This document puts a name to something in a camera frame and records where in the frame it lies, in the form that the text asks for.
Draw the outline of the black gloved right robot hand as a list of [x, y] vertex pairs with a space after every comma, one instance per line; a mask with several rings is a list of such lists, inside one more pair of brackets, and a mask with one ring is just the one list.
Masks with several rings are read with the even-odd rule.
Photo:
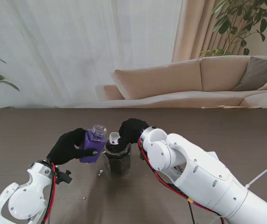
[[140, 119], [130, 118], [124, 121], [119, 128], [120, 138], [119, 145], [128, 145], [138, 142], [142, 132], [148, 128], [149, 125]]

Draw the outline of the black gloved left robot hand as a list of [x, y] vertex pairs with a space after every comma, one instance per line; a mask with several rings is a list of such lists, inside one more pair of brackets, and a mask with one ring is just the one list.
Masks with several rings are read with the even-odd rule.
[[47, 162], [62, 165], [72, 159], [96, 156], [98, 153], [96, 149], [82, 150], [76, 148], [85, 143], [86, 132], [86, 130], [80, 127], [63, 134], [47, 155]]

